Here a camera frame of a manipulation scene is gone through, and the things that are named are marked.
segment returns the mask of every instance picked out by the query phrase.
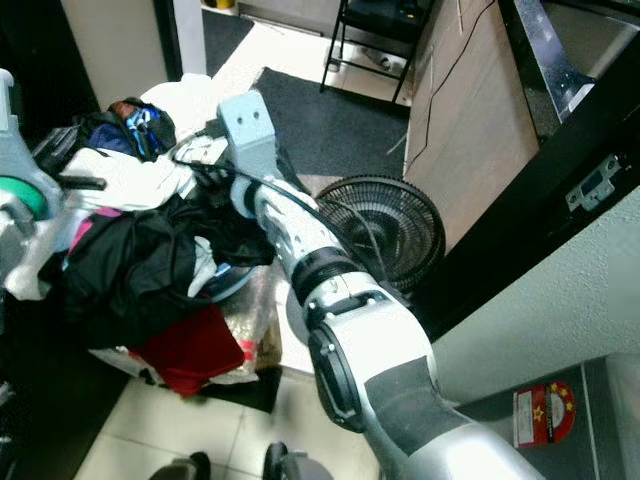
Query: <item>white tile floor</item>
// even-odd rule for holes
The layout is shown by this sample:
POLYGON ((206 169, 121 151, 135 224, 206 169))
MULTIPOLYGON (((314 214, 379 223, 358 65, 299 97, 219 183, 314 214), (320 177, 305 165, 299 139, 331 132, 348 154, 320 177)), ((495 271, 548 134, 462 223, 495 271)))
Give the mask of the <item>white tile floor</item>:
POLYGON ((329 421, 310 377, 287 372, 272 414, 222 400, 183 400, 131 380, 76 480, 147 480, 174 458, 198 450, 209 455, 212 480, 256 479, 275 441, 307 451, 336 480, 377 478, 364 438, 329 421))
MULTIPOLYGON (((242 93, 265 66, 320 82, 329 41, 257 23, 213 85, 224 92, 222 96, 242 93)), ((368 61, 351 45, 346 46, 345 57, 368 61)), ((327 84, 384 100, 391 99, 396 87, 393 80, 344 65, 329 73, 327 84)), ((405 85, 401 103, 410 105, 410 91, 405 85)), ((292 335, 283 334, 284 363, 310 371, 308 353, 292 335)), ((131 380, 76 480, 146 480, 172 459, 198 450, 211 459, 212 479, 256 479, 267 446, 274 441, 307 451, 336 480, 377 478, 377 462, 362 436, 328 420, 310 376, 285 370, 272 414, 221 400, 185 401, 168 390, 131 380)))

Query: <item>black doormat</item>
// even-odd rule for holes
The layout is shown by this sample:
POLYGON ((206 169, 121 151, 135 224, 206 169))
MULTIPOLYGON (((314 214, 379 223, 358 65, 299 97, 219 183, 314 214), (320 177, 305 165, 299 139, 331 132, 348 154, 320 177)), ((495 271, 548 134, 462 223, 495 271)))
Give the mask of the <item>black doormat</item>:
POLYGON ((240 17, 202 10, 207 75, 214 76, 253 28, 253 22, 240 17))
POLYGON ((409 108, 266 68, 256 83, 297 173, 402 178, 409 108))

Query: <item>metal hinge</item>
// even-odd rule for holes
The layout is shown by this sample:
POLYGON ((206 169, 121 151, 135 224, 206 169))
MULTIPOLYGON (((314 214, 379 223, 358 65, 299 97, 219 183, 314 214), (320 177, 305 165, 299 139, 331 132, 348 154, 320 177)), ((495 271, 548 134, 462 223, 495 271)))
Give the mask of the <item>metal hinge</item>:
POLYGON ((611 177, 622 169, 618 155, 611 154, 604 159, 586 178, 566 196, 570 211, 582 206, 590 212, 615 191, 611 177))

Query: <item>black fan grille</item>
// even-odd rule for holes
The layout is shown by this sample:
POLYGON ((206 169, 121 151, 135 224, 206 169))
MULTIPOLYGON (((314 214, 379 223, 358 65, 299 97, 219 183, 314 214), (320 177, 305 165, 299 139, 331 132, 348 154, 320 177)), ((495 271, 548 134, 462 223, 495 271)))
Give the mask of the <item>black fan grille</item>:
MULTIPOLYGON (((318 195, 320 211, 363 255, 375 258, 366 228, 372 231, 389 281, 410 293, 444 254, 444 228, 433 203, 412 185, 385 177, 340 180, 318 195)), ((371 272, 383 277, 380 268, 371 272)))

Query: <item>black metal chair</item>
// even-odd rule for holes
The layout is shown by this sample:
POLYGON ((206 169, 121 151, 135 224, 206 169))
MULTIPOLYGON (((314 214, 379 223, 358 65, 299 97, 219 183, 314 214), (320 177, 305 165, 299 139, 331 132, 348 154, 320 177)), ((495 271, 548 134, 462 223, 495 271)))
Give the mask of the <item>black metal chair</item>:
MULTIPOLYGON (((368 70, 370 72, 398 80, 398 87, 396 88, 392 99, 392 102, 395 103, 398 98, 398 94, 400 93, 400 89, 402 88, 402 84, 407 76, 407 72, 409 71, 411 61, 415 56, 418 41, 420 40, 420 34, 428 20, 429 11, 433 4, 433 2, 430 1, 427 9, 414 7, 411 13, 407 13, 406 10, 400 8, 401 3, 406 5, 411 2, 407 2, 406 0, 404 2, 401 0, 340 0, 336 25, 333 29, 333 37, 331 38, 331 46, 329 47, 329 55, 327 56, 327 63, 324 68, 324 75, 322 76, 322 84, 320 85, 321 92, 324 90, 325 82, 327 80, 329 65, 331 63, 344 63, 352 67, 362 68, 363 70, 368 70), (333 56, 333 48, 336 43, 336 37, 338 36, 338 30, 341 24, 342 42, 340 43, 340 57, 337 58, 333 56), (397 76, 389 72, 370 68, 366 65, 360 65, 349 60, 344 60, 346 27, 353 27, 358 30, 373 33, 380 37, 411 45, 408 57, 399 55, 407 59, 407 63, 402 69, 402 74, 397 76)), ((352 39, 349 39, 349 41, 374 50, 381 50, 379 47, 352 39)))

